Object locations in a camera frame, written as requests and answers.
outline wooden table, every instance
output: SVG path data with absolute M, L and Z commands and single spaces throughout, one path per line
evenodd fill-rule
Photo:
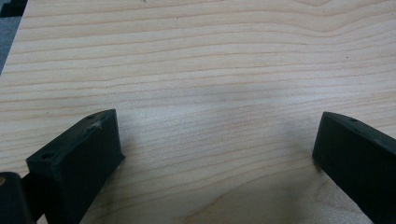
M 0 170 L 116 108 L 126 161 L 82 223 L 371 223 L 311 153 L 323 111 L 396 136 L 395 29 L 396 1 L 30 0 Z

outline screw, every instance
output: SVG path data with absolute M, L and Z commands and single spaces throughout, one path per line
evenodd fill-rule
M 4 185 L 4 183 L 6 183 L 6 179 L 0 176 L 0 186 Z

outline dark floor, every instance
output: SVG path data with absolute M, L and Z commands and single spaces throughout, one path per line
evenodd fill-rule
M 0 7 L 9 0 L 0 0 Z M 0 18 L 0 75 L 6 62 L 12 41 L 17 33 L 21 17 L 5 17 Z

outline light wood tabletop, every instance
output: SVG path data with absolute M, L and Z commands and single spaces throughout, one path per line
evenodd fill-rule
M 0 170 L 110 108 L 126 160 L 82 223 L 371 223 L 311 154 L 323 111 L 396 137 L 396 1 L 30 0 Z

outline table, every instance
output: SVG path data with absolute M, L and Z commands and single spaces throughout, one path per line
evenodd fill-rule
M 29 155 L 116 108 L 126 160 L 82 223 L 371 223 L 311 153 L 323 111 L 396 136 L 395 11 L 30 0 L 0 78 L 0 170 L 27 174 Z

